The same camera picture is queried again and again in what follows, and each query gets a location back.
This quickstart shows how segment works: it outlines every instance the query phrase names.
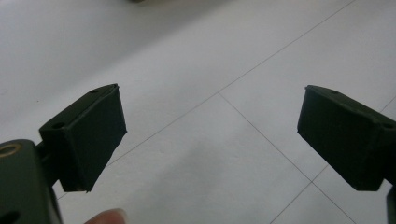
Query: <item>finger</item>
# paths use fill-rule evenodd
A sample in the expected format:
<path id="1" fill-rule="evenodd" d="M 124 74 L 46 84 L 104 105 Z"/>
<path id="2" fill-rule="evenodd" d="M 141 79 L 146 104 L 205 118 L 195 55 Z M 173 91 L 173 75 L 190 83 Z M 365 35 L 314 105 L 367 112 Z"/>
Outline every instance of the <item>finger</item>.
<path id="1" fill-rule="evenodd" d="M 112 209 L 91 218 L 85 224 L 126 224 L 127 216 L 122 209 Z"/>

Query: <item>tile grout line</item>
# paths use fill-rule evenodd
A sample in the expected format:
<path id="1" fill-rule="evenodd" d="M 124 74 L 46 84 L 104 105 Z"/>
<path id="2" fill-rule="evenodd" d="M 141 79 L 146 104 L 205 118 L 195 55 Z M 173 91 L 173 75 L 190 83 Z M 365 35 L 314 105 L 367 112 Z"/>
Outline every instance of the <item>tile grout line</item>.
<path id="1" fill-rule="evenodd" d="M 242 77 L 244 77 L 245 75 L 247 75 L 248 73 L 250 73 L 251 71 L 253 71 L 254 69 L 256 69 L 257 67 L 259 67 L 260 65 L 262 65 L 263 63 L 266 63 L 268 60 L 272 59 L 274 56 L 276 56 L 278 53 L 280 53 L 281 51 L 283 51 L 284 49 L 288 48 L 290 45 L 292 45 L 294 42 L 298 41 L 299 39 L 301 39 L 302 37 L 304 37 L 305 35 L 307 35 L 308 33 L 310 33 L 311 31 L 313 31 L 315 28 L 317 28 L 318 26 L 320 26 L 323 22 L 327 21 L 328 19 L 330 19 L 331 17 L 333 17 L 335 14 L 337 14 L 338 12 L 340 12 L 341 10 L 343 10 L 344 8 L 348 7 L 349 5 L 351 5 L 352 3 L 354 3 L 356 0 L 352 0 L 351 2 L 349 2 L 348 4 L 346 4 L 344 7 L 338 9 L 337 11 L 335 11 L 332 15 L 330 15 L 328 18 L 326 18 L 324 21 L 321 21 L 320 23 L 316 24 L 314 27 L 312 27 L 311 29 L 309 29 L 308 31 L 306 31 L 305 33 L 303 33 L 302 35 L 298 36 L 297 38 L 295 38 L 294 40 L 292 40 L 291 42 L 289 42 L 289 44 L 287 44 L 286 46 L 284 46 L 282 49 L 278 50 L 277 52 L 273 53 L 272 55 L 270 55 L 268 58 L 264 59 L 262 62 L 258 63 L 257 65 L 255 65 L 253 68 L 249 69 L 246 73 L 244 73 L 241 77 L 237 78 L 236 80 L 232 81 L 230 84 L 228 84 L 227 86 L 225 86 L 224 88 L 222 88 L 221 90 L 219 90 L 217 93 L 223 91 L 224 89 L 226 89 L 227 87 L 233 85 L 236 81 L 238 81 L 239 79 L 241 79 Z"/>
<path id="2" fill-rule="evenodd" d="M 388 105 L 390 105 L 393 101 L 395 101 L 396 100 L 396 96 L 395 97 L 393 97 L 393 99 L 391 100 L 391 101 L 389 101 L 389 103 L 387 104 L 387 105 L 385 105 L 385 107 L 384 108 L 382 108 L 382 110 L 380 111 L 381 113 L 382 112 L 384 112 L 384 110 L 388 107 Z"/>
<path id="3" fill-rule="evenodd" d="M 254 126 L 251 122 L 250 122 L 250 120 L 248 120 L 233 104 L 231 104 L 231 102 L 230 101 L 228 101 L 223 95 L 221 95 L 221 93 L 219 93 L 219 95 L 230 105 L 230 106 L 232 106 L 233 107 L 233 109 L 235 109 L 238 113 L 239 113 L 239 115 L 241 115 L 242 116 L 242 118 L 244 118 L 257 132 L 259 132 L 259 134 L 262 136 L 262 137 L 264 137 L 284 158 L 286 158 L 286 160 L 288 160 L 298 171 L 300 171 L 300 173 L 302 174 L 302 175 L 304 175 L 310 182 L 312 182 L 311 181 L 311 179 L 310 178 L 308 178 L 308 176 L 306 176 L 304 173 L 303 173 L 303 171 L 301 171 L 298 167 L 297 167 L 297 165 L 296 164 L 294 164 L 294 162 L 292 162 L 282 151 L 280 151 L 279 150 L 279 148 L 272 142 L 272 141 L 270 141 L 258 128 L 256 128 L 256 126 Z"/>
<path id="4" fill-rule="evenodd" d="M 342 209 L 340 206 L 338 206 L 338 204 L 336 204 L 320 187 L 318 187 L 314 182 L 312 182 L 312 184 L 318 189 L 320 190 L 320 192 L 326 196 L 326 198 L 328 198 L 330 200 L 330 202 L 332 202 L 338 209 L 340 209 L 353 223 L 357 224 L 355 222 L 355 220 L 353 220 L 352 217 L 350 217 L 346 211 L 344 211 L 344 209 Z"/>
<path id="5" fill-rule="evenodd" d="M 326 168 L 329 166 L 329 164 L 327 164 L 324 168 L 323 168 L 323 170 L 321 170 L 320 171 L 320 173 L 317 175 L 317 176 L 315 176 L 315 178 L 311 181 L 312 183 L 318 178 L 318 176 L 320 176 L 321 175 L 321 173 L 323 173 L 324 172 L 324 170 L 326 170 Z"/>
<path id="6" fill-rule="evenodd" d="M 180 117 L 174 119 L 173 121 L 171 121 L 170 123 L 168 123 L 167 125 L 165 125 L 163 128 L 161 128 L 158 132 L 152 134 L 150 137 L 148 137 L 147 139 L 143 140 L 141 143 L 139 143 L 137 146 L 133 147 L 132 149 L 130 149 L 128 152 L 122 154 L 120 157 L 118 157 L 117 159 L 115 159 L 113 162 L 111 162 L 110 164 L 108 164 L 106 166 L 106 168 L 110 165 L 112 165 L 114 162 L 118 161 L 119 159 L 121 159 L 122 157 L 124 157 L 126 154 L 130 153 L 131 151 L 133 151 L 135 148 L 139 147 L 140 145 L 142 145 L 143 143 L 147 142 L 151 137 L 153 137 L 154 135 L 156 135 L 157 133 L 160 133 L 162 130 L 166 129 L 168 126 L 172 125 L 173 123 L 175 123 L 176 121 L 178 121 L 179 119 L 184 118 L 187 114 L 189 114 L 192 110 L 194 110 L 195 108 L 199 107 L 200 105 L 204 104 L 206 101 L 208 101 L 209 99 L 211 99 L 212 97 L 214 97 L 215 95 L 219 94 L 221 91 L 223 91 L 224 89 L 226 89 L 227 87 L 231 86 L 232 84 L 234 84 L 236 81 L 238 81 L 239 79 L 241 79 L 242 77 L 244 77 L 245 75 L 249 74 L 251 71 L 253 71 L 254 69 L 256 69 L 257 67 L 259 67 L 260 65 L 266 63 L 268 60 L 270 60 L 271 58 L 273 58 L 274 56 L 276 56 L 279 52 L 283 51 L 284 49 L 286 49 L 288 46 L 292 45 L 294 42 L 296 42 L 297 40 L 299 40 L 300 38 L 302 38 L 303 36 L 307 35 L 308 33 L 310 33 L 312 30 L 314 30 L 315 28 L 317 28 L 318 26 L 320 26 L 323 22 L 327 21 L 329 18 L 331 18 L 332 16 L 334 16 L 335 14 L 337 14 L 338 12 L 340 12 L 341 10 L 343 10 L 344 8 L 348 7 L 349 5 L 351 5 L 353 2 L 355 2 L 356 0 L 352 0 L 350 3 L 348 3 L 347 5 L 345 5 L 344 7 L 338 9 L 337 11 L 335 11 L 331 16 L 329 16 L 328 18 L 326 18 L 324 21 L 321 21 L 320 23 L 318 23 L 317 25 L 315 25 L 314 27 L 312 27 L 311 29 L 309 29 L 308 31 L 306 31 L 305 33 L 303 33 L 302 35 L 298 36 L 296 39 L 294 39 L 293 41 L 291 41 L 289 44 L 287 44 L 285 47 L 283 47 L 282 49 L 278 50 L 277 52 L 275 52 L 274 54 L 270 55 L 268 58 L 264 59 L 261 63 L 258 63 L 257 65 L 255 65 L 253 68 L 249 69 L 248 71 L 246 71 L 246 73 L 244 73 L 242 76 L 238 77 L 237 79 L 235 79 L 234 81 L 232 81 L 231 83 L 229 83 L 228 85 L 226 85 L 225 87 L 221 88 L 219 91 L 215 92 L 213 95 L 209 96 L 207 99 L 203 100 L 201 103 L 199 103 L 198 105 L 196 105 L 195 107 L 193 107 L 191 110 L 187 111 L 186 113 L 184 113 L 183 115 L 181 115 Z M 58 200 L 62 199 L 62 197 L 64 197 L 65 195 L 67 195 L 67 192 L 62 195 L 60 198 L 58 198 Z"/>
<path id="7" fill-rule="evenodd" d="M 279 214 L 277 214 L 277 216 L 270 222 L 270 224 L 274 223 L 274 222 L 276 221 L 276 219 L 277 219 L 278 217 L 280 217 L 280 216 L 282 215 L 282 213 L 284 213 L 284 212 L 286 211 L 286 209 L 288 209 L 288 207 L 290 207 L 290 205 L 291 205 L 292 203 L 294 203 L 294 201 L 296 201 L 297 198 L 300 197 L 300 195 L 301 195 L 311 184 L 312 184 L 312 183 L 309 183 L 308 185 L 306 185 L 306 187 L 305 187 L 303 190 L 301 190 L 301 192 L 300 192 L 299 194 L 297 194 L 297 196 L 296 196 L 293 200 L 291 200 L 291 202 L 290 202 Z"/>
<path id="8" fill-rule="evenodd" d="M 305 188 L 303 188 L 300 193 L 297 194 L 296 197 L 294 197 L 293 200 L 291 200 L 290 203 L 288 203 L 288 205 L 285 206 L 285 208 L 283 208 L 283 210 L 270 222 L 270 224 L 272 224 L 278 217 L 280 217 L 280 215 L 282 215 L 283 212 L 285 212 L 286 209 L 288 209 L 288 207 L 309 187 L 309 185 L 313 184 L 312 181 L 308 178 L 308 176 L 306 176 L 291 160 L 289 160 L 288 157 L 285 156 L 285 154 L 283 154 L 283 152 L 281 152 L 262 132 L 260 132 L 260 130 L 258 130 L 256 128 L 256 126 L 254 126 L 233 104 L 231 104 L 230 101 L 228 101 L 221 93 L 219 93 L 219 95 L 221 96 L 221 98 L 223 98 L 223 100 L 225 102 L 227 102 L 227 104 L 229 104 L 234 110 L 236 110 L 240 116 L 242 116 L 250 125 L 251 127 L 253 127 L 262 137 L 264 137 L 284 158 L 286 158 L 286 160 L 288 160 L 298 171 L 300 171 L 300 173 L 305 176 L 305 178 L 307 178 L 309 180 L 309 183 L 305 186 Z"/>

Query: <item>white tile floor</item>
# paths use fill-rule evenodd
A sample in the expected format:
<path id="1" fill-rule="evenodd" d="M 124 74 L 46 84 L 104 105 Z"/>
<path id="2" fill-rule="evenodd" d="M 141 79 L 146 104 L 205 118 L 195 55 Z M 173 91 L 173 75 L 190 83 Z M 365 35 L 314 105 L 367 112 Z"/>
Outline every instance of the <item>white tile floor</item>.
<path id="1" fill-rule="evenodd" d="M 396 119 L 392 0 L 0 1 L 0 141 L 119 83 L 129 132 L 64 222 L 385 224 L 296 132 L 304 87 Z"/>

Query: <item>screw hole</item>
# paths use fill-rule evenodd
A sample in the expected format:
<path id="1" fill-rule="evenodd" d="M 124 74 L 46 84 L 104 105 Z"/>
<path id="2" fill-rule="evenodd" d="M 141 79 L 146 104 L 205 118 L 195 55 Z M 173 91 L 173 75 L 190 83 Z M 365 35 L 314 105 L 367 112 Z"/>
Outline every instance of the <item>screw hole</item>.
<path id="1" fill-rule="evenodd" d="M 0 217 L 0 223 L 13 224 L 16 221 L 18 221 L 18 219 L 20 219 L 20 217 L 21 217 L 21 214 L 19 212 L 12 211 L 12 212 L 6 213 L 2 217 Z"/>
<path id="2" fill-rule="evenodd" d="M 21 145 L 19 144 L 10 144 L 4 147 L 0 147 L 0 158 L 10 156 L 16 153 L 20 149 L 21 149 Z"/>
<path id="3" fill-rule="evenodd" d="M 52 125 L 52 128 L 53 129 L 60 129 L 63 126 L 64 126 L 64 123 L 63 122 L 59 122 L 59 123 L 56 123 L 56 124 Z"/>

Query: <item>white floor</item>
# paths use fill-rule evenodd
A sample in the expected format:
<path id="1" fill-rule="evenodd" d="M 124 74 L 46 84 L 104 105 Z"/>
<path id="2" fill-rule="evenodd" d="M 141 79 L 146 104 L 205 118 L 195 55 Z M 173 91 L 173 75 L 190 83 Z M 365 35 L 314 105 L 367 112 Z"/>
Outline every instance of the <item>white floor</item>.
<path id="1" fill-rule="evenodd" d="M 128 133 L 66 224 L 387 223 L 297 134 L 304 87 L 396 119 L 394 0 L 0 1 L 0 141 L 119 83 Z"/>

